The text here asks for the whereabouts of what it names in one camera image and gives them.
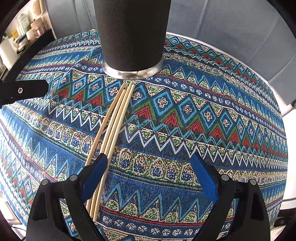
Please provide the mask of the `wooden chopstick pair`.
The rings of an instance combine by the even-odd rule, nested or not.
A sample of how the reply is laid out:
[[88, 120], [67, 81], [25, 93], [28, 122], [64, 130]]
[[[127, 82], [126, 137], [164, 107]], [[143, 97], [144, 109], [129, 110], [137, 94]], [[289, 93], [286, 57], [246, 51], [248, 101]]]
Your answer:
[[105, 115], [105, 117], [104, 117], [104, 119], [102, 121], [102, 124], [101, 124], [101, 126], [100, 126], [100, 128], [99, 128], [99, 130], [97, 132], [97, 135], [96, 135], [96, 137], [94, 139], [94, 142], [93, 142], [93, 145], [92, 145], [92, 147], [90, 149], [90, 152], [88, 154], [85, 166], [88, 166], [91, 163], [91, 160], [92, 160], [94, 152], [95, 152], [95, 150], [97, 148], [99, 139], [100, 139], [100, 137], [101, 137], [101, 135], [102, 135], [102, 133], [104, 131], [104, 128], [105, 128], [105, 126], [106, 126], [106, 124], [107, 124], [107, 122], [109, 120], [109, 117], [110, 117], [111, 113], [113, 112], [113, 110], [114, 110], [114, 108], [115, 108], [115, 106], [116, 106], [116, 104], [117, 104], [123, 90], [125, 90], [125, 88], [126, 88], [126, 84], [123, 83], [122, 86], [120, 87], [118, 93], [116, 94], [113, 102], [111, 103], [111, 105], [110, 105], [110, 107], [109, 107], [109, 109], [108, 109], [108, 111], [107, 111], [107, 113], [106, 113], [106, 115]]
[[[120, 98], [119, 98], [119, 100], [118, 100], [118, 102], [117, 102], [117, 104], [116, 104], [116, 106], [115, 106], [115, 108], [113, 110], [111, 119], [110, 119], [110, 121], [108, 123], [108, 127], [107, 127], [107, 130], [106, 130], [102, 145], [101, 145], [100, 152], [105, 154], [106, 156], [109, 153], [110, 145], [111, 145], [113, 135], [114, 135], [114, 130], [116, 129], [116, 126], [117, 126], [116, 118], [117, 118], [118, 111], [120, 109], [122, 100], [123, 100], [123, 98], [125, 96], [125, 93], [126, 93], [126, 89], [123, 90], [123, 92], [122, 92], [122, 94], [121, 94], [121, 96], [120, 96]], [[94, 216], [95, 204], [96, 204], [96, 199], [97, 199], [97, 194], [98, 194], [98, 191], [99, 191], [99, 187], [100, 187], [100, 183], [98, 183], [98, 185], [97, 185], [97, 187], [95, 189], [95, 192], [93, 193], [92, 198], [89, 199], [87, 201], [87, 204], [86, 204], [87, 211], [89, 212], [91, 218], [93, 218], [93, 216]]]
[[[115, 148], [115, 144], [119, 135], [119, 130], [123, 123], [123, 119], [124, 119], [127, 107], [129, 105], [134, 88], [135, 88], [135, 85], [133, 83], [130, 83], [128, 87], [126, 87], [126, 84], [123, 84], [122, 87], [119, 89], [114, 101], [112, 102], [105, 116], [105, 119], [101, 124], [101, 127], [99, 128], [99, 131], [97, 132], [91, 151], [88, 154], [88, 158], [85, 163], [86, 165], [89, 165], [91, 163], [93, 154], [98, 145], [98, 141], [106, 126], [107, 126], [107, 131], [105, 133], [105, 136], [101, 145], [100, 153], [103, 153], [107, 156], [107, 164], [108, 165], [110, 164], [111, 157], [113, 155], [113, 151]], [[100, 200], [102, 197], [102, 192], [103, 192], [105, 180], [107, 177], [107, 172], [108, 171], [104, 172], [99, 182], [99, 185], [95, 189], [95, 192], [92, 198], [87, 201], [86, 209], [89, 212], [90, 217], [93, 219], [93, 221], [96, 221], [98, 218]]]
[[94, 211], [93, 221], [96, 221], [97, 218], [98, 218], [98, 212], [99, 212], [99, 207], [100, 207], [100, 200], [102, 198], [102, 192], [103, 192], [104, 184], [105, 184], [105, 181], [106, 181], [106, 178], [107, 178], [107, 173], [108, 173], [109, 165], [110, 165], [111, 158], [112, 158], [112, 155], [113, 155], [113, 152], [114, 152], [114, 149], [115, 149], [115, 144], [116, 144], [117, 139], [118, 139], [119, 131], [120, 131], [121, 126], [123, 124], [123, 120], [124, 120], [124, 117], [125, 117], [125, 114], [126, 114], [128, 105], [130, 103], [130, 99], [132, 97], [132, 93], [134, 91], [134, 88], [135, 88], [135, 84], [134, 83], [131, 83], [129, 85], [126, 93], [125, 93], [125, 96], [124, 96], [124, 98], [122, 100], [120, 109], [118, 111], [118, 115], [117, 115], [117, 118], [116, 118], [117, 126], [116, 126], [116, 129], [114, 130], [113, 139], [112, 139], [112, 142], [111, 142], [111, 145], [110, 145], [109, 153], [107, 155], [107, 160], [108, 160], [107, 168], [106, 168], [106, 171], [105, 171], [105, 173], [103, 174], [103, 176], [102, 176], [102, 178], [100, 180], [100, 187], [99, 187], [99, 191], [98, 191], [98, 194], [97, 194], [97, 199], [96, 199], [96, 204], [95, 204], [95, 211]]

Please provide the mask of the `wooden chopstick center pair middle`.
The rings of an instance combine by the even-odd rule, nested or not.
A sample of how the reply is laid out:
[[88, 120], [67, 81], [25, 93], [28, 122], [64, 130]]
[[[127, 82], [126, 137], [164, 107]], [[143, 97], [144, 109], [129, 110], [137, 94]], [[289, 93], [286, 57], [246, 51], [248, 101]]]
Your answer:
[[132, 97], [132, 93], [134, 91], [134, 88], [135, 88], [135, 84], [134, 83], [131, 83], [129, 85], [126, 93], [125, 93], [125, 96], [124, 96], [124, 98], [122, 100], [120, 109], [118, 111], [118, 115], [117, 115], [117, 118], [116, 118], [117, 126], [116, 126], [116, 129], [114, 130], [113, 139], [112, 139], [112, 142], [111, 142], [111, 145], [110, 145], [109, 153], [107, 155], [107, 160], [108, 160], [107, 168], [106, 168], [106, 171], [105, 171], [105, 173], [103, 174], [103, 176], [102, 176], [102, 178], [100, 180], [100, 187], [99, 187], [99, 191], [98, 191], [98, 194], [97, 194], [97, 199], [96, 199], [96, 204], [95, 204], [95, 211], [94, 211], [93, 221], [96, 221], [97, 218], [98, 218], [98, 212], [99, 212], [99, 207], [100, 207], [100, 200], [102, 198], [102, 192], [103, 192], [104, 184], [105, 184], [105, 181], [106, 181], [106, 178], [107, 178], [107, 173], [108, 173], [109, 165], [110, 165], [111, 158], [112, 158], [112, 155], [113, 155], [113, 152], [114, 152], [114, 149], [115, 149], [115, 144], [116, 144], [117, 139], [118, 139], [119, 131], [120, 131], [121, 126], [123, 124], [123, 120], [124, 120], [124, 117], [125, 117], [125, 114], [126, 114], [128, 105], [130, 103], [130, 99]]

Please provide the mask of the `wooden chopstick left pair right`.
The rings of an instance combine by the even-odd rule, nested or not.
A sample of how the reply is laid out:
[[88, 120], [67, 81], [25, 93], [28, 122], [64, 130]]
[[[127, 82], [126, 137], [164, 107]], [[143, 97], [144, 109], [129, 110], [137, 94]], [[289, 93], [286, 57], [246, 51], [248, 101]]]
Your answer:
[[[100, 152], [105, 154], [106, 156], [109, 153], [110, 145], [111, 145], [113, 135], [114, 135], [114, 130], [116, 129], [116, 126], [117, 126], [116, 118], [117, 118], [118, 111], [120, 109], [122, 100], [123, 100], [123, 98], [125, 96], [125, 93], [126, 93], [126, 89], [123, 90], [123, 92], [122, 92], [122, 94], [121, 94], [121, 96], [120, 96], [120, 98], [119, 98], [119, 100], [118, 100], [118, 102], [117, 102], [117, 104], [116, 104], [116, 106], [115, 106], [115, 108], [113, 110], [111, 119], [110, 119], [110, 121], [108, 123], [108, 127], [107, 127], [107, 130], [106, 130], [102, 145], [101, 145]], [[99, 191], [99, 187], [100, 187], [100, 183], [98, 183], [98, 185], [97, 185], [97, 187], [95, 189], [95, 192], [93, 193], [92, 198], [89, 199], [87, 201], [87, 204], [86, 204], [87, 211], [89, 212], [91, 218], [93, 218], [93, 216], [94, 216], [95, 204], [96, 204], [96, 199], [97, 199], [97, 194], [98, 194], [98, 191]]]

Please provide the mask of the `blue patterned tablecloth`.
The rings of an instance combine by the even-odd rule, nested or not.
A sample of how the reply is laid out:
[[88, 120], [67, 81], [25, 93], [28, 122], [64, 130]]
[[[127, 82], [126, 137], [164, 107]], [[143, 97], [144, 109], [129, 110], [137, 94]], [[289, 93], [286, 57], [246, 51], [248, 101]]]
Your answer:
[[[102, 62], [91, 30], [51, 42], [17, 76], [49, 85], [43, 98], [1, 109], [1, 192], [23, 224], [44, 178], [64, 181], [85, 165], [123, 83]], [[167, 34], [162, 70], [135, 82], [96, 221], [103, 236], [191, 240], [212, 208], [190, 166], [195, 152], [233, 180], [255, 179], [274, 224], [288, 154], [273, 91], [228, 55]]]

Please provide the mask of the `wooden chopstick center pair left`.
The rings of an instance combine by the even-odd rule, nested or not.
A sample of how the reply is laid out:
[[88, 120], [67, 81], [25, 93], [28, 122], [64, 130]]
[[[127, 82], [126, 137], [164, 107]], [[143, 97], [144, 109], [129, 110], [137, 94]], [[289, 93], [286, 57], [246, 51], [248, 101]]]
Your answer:
[[[101, 124], [101, 127], [99, 128], [99, 131], [97, 132], [91, 151], [88, 154], [88, 158], [85, 163], [86, 165], [89, 165], [91, 163], [93, 154], [98, 145], [98, 141], [106, 126], [107, 126], [107, 131], [105, 133], [105, 136], [101, 145], [100, 153], [103, 153], [107, 156], [107, 164], [108, 165], [110, 164], [111, 157], [113, 155], [113, 151], [115, 148], [115, 144], [119, 135], [119, 130], [123, 123], [123, 119], [124, 119], [127, 107], [129, 105], [134, 88], [135, 88], [135, 85], [133, 83], [130, 83], [128, 87], [126, 87], [126, 84], [123, 84], [122, 87], [119, 89], [114, 101], [112, 102], [105, 116], [105, 119]], [[99, 182], [99, 185], [95, 189], [95, 192], [92, 198], [87, 201], [86, 209], [89, 212], [90, 217], [93, 219], [93, 221], [96, 221], [98, 218], [100, 200], [102, 197], [102, 192], [103, 192], [105, 180], [107, 177], [107, 172], [108, 171], [104, 172]]]

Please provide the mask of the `black mesh utensil holder cup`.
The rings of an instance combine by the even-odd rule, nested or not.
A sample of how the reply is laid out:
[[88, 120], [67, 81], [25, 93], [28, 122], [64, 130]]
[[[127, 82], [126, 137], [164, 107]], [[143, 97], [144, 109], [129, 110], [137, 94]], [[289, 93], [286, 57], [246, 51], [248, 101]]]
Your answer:
[[94, 1], [103, 71], [139, 80], [163, 68], [171, 1]]

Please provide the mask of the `grey-blue upholstered sofa back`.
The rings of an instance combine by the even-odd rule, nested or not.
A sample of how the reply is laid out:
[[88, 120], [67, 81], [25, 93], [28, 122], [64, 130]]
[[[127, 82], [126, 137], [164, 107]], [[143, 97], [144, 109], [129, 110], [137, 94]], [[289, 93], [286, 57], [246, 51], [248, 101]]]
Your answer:
[[232, 55], [295, 101], [295, 1], [172, 1], [168, 31]]

